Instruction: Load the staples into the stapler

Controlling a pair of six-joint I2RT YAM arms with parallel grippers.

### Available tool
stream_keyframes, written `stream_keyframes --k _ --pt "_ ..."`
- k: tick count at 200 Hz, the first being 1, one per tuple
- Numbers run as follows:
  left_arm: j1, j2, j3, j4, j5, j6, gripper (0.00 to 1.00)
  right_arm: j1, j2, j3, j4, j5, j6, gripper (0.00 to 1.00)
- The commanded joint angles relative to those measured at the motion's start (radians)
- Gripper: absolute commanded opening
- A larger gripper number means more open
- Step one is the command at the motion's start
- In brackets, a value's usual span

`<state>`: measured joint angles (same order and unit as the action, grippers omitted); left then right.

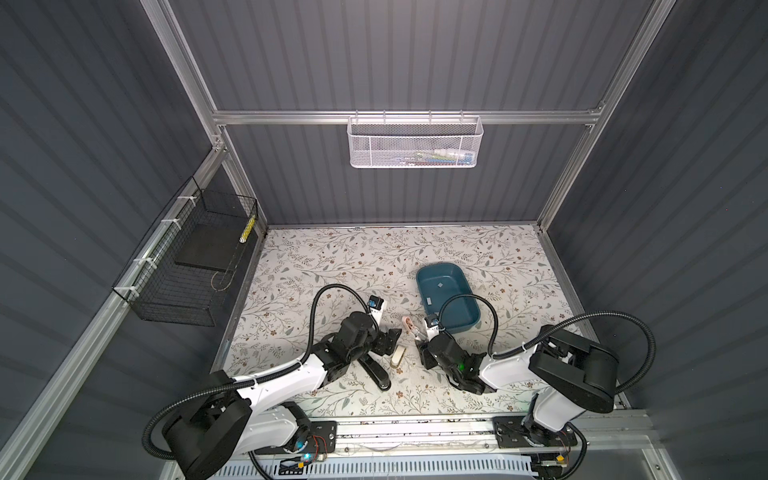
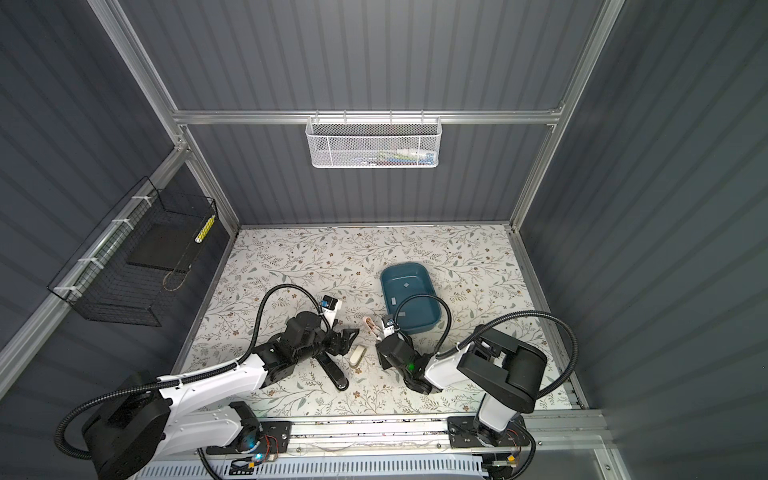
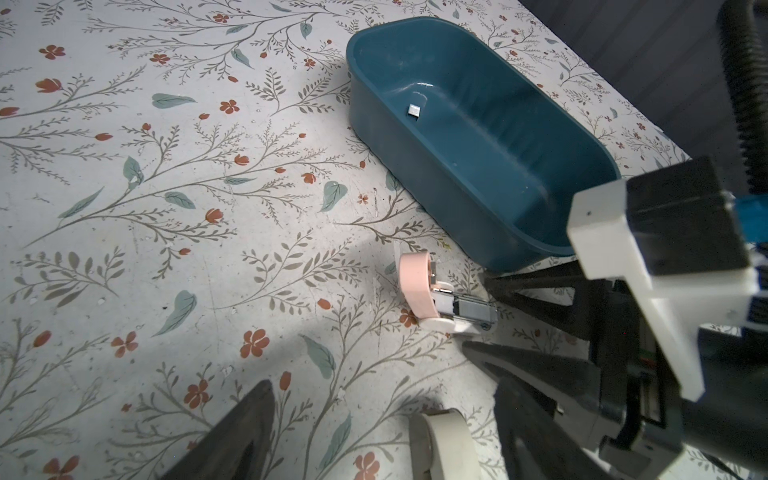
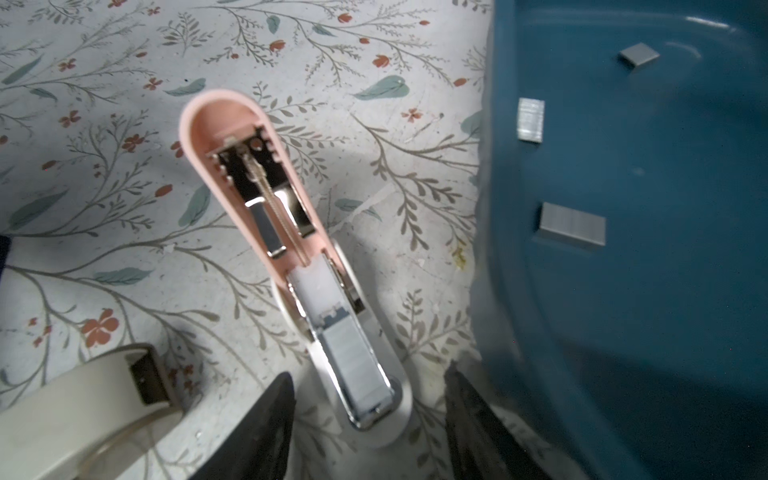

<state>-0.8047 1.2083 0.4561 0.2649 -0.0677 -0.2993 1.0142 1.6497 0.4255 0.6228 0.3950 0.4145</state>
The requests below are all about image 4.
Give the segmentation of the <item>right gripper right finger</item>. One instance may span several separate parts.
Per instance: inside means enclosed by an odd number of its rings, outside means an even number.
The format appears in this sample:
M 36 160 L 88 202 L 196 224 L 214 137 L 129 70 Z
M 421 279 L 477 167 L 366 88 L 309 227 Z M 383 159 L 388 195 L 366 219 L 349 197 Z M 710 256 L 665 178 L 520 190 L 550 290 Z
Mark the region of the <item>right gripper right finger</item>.
M 546 479 L 470 381 L 452 362 L 444 374 L 445 430 L 456 479 Z

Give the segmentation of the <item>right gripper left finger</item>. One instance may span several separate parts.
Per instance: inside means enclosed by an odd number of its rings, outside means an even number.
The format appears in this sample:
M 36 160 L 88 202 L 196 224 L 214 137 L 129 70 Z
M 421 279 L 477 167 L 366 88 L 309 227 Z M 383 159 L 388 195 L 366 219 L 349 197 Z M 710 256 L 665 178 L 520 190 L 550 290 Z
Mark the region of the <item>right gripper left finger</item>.
M 194 479 L 282 479 L 286 475 L 296 407 L 291 375 L 271 382 Z

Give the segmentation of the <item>pink mini stapler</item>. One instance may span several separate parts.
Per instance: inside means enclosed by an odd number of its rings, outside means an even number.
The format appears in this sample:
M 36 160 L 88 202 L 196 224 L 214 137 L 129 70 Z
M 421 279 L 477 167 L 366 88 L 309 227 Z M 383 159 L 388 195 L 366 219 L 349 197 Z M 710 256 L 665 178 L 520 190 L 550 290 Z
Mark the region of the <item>pink mini stapler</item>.
M 240 92 L 208 90 L 184 107 L 179 140 L 263 262 L 344 434 L 371 449 L 394 443 L 410 422 L 411 382 L 267 113 Z

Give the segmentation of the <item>beige mini stapler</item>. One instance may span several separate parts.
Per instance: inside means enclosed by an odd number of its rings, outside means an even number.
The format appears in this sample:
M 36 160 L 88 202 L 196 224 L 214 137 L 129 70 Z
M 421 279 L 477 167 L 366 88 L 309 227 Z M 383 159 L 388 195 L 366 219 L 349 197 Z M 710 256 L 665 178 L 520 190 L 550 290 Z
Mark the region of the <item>beige mini stapler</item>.
M 183 415 L 156 349 L 119 347 L 2 412 L 1 476 L 116 479 Z

